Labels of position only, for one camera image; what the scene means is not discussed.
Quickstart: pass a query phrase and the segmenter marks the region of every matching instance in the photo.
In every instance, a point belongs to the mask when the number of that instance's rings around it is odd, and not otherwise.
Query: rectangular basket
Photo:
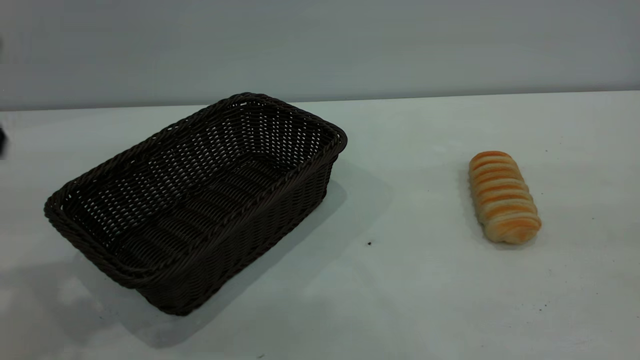
[[[346,143],[313,114],[238,94],[70,181],[44,211],[114,281],[186,315],[320,204]]]

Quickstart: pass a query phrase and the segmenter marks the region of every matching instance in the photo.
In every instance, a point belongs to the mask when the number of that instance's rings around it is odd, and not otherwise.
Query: bread roll
[[[518,164],[504,152],[486,151],[469,163],[471,195],[478,220],[489,240],[525,243],[542,222]]]

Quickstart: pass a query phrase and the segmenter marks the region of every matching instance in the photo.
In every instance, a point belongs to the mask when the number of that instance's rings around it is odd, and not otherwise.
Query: white table
[[[640,359],[640,92],[297,105],[349,135],[327,198],[185,318],[107,279],[42,207],[200,106],[0,113],[0,358]],[[468,161],[490,149],[540,210],[524,246],[474,218]]]

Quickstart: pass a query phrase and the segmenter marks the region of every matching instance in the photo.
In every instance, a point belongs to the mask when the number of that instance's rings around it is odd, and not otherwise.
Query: basket bottom
[[[200,241],[226,214],[249,203],[285,173],[264,159],[242,161],[203,191],[124,236],[116,257],[134,268],[152,268]]]

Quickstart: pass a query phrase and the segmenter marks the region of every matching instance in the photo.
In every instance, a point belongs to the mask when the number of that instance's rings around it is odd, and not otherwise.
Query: wall
[[[640,88],[637,0],[4,0],[0,109]]]

